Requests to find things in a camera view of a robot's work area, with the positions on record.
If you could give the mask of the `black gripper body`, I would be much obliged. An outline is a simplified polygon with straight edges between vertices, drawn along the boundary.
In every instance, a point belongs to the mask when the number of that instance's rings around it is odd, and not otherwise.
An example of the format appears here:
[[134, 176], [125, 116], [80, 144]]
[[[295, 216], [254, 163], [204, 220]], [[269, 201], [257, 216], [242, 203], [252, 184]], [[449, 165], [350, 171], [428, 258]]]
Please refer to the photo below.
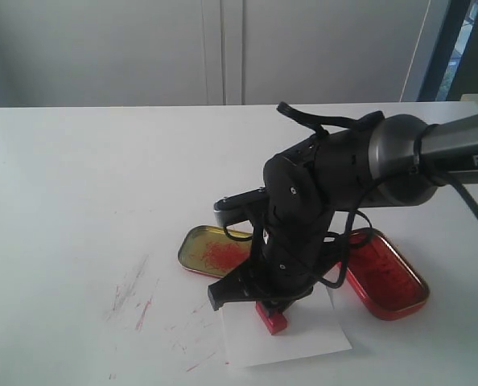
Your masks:
[[311, 294], [318, 283], [340, 287], [324, 276], [340, 261], [340, 235], [330, 231], [335, 212], [310, 220], [280, 219], [270, 205], [249, 210], [253, 243], [249, 257], [249, 300], [266, 310], [285, 310]]

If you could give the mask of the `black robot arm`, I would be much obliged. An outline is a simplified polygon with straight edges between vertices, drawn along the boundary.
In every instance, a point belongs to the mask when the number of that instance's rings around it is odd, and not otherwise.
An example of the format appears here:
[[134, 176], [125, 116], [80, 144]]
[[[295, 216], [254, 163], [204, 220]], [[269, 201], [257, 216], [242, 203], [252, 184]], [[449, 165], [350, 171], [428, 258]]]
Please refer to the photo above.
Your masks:
[[263, 186], [217, 201], [218, 224], [249, 222], [249, 256], [208, 287], [214, 310], [259, 302], [273, 314], [311, 294], [335, 265], [347, 269], [364, 207], [413, 207], [453, 187], [478, 221], [478, 114], [443, 124], [375, 111], [359, 119], [278, 111], [311, 136], [263, 167]]

